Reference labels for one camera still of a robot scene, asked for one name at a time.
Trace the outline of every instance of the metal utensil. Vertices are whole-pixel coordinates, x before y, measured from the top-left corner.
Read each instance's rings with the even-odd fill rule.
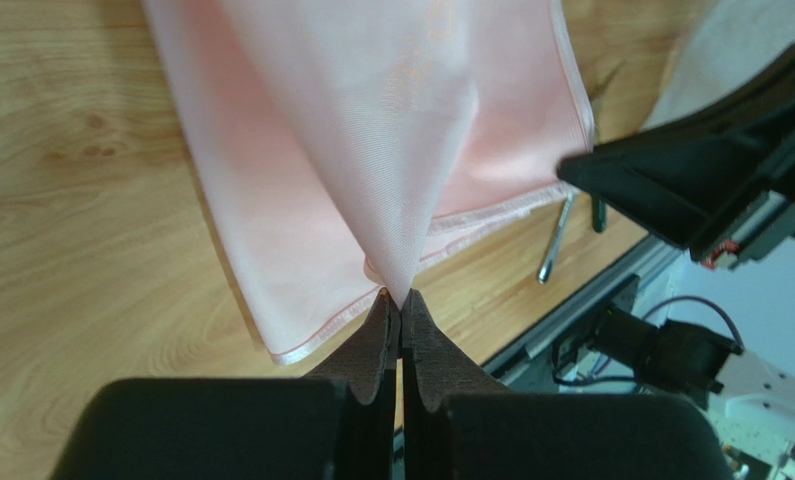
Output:
[[[563,233],[566,231],[566,223],[569,221],[569,215],[572,213],[572,205],[574,205],[575,197],[577,194],[569,194],[566,203],[563,204],[563,210],[560,212],[560,219],[557,220],[557,229],[554,232],[554,238],[551,240],[551,246],[548,247],[548,253],[545,254],[545,262],[542,263],[542,268],[536,274],[536,280],[539,283],[545,283],[551,276],[551,270],[554,268],[554,262],[557,260],[557,254],[560,253],[560,244],[563,243]]]

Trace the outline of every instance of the pink cloth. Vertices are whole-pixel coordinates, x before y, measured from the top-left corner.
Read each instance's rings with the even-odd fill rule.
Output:
[[[589,101],[552,0],[144,0],[277,363],[562,199]]]

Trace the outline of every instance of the wooden tabletop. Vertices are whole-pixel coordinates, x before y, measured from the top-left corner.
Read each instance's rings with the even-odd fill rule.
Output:
[[[701,9],[568,0],[588,89],[622,64],[598,115],[628,134]],[[643,236],[585,195],[547,285],[534,276],[559,206],[421,274],[441,328],[478,362]],[[295,376],[271,363],[209,222],[137,0],[0,0],[0,479],[43,478],[104,384],[130,376]]]

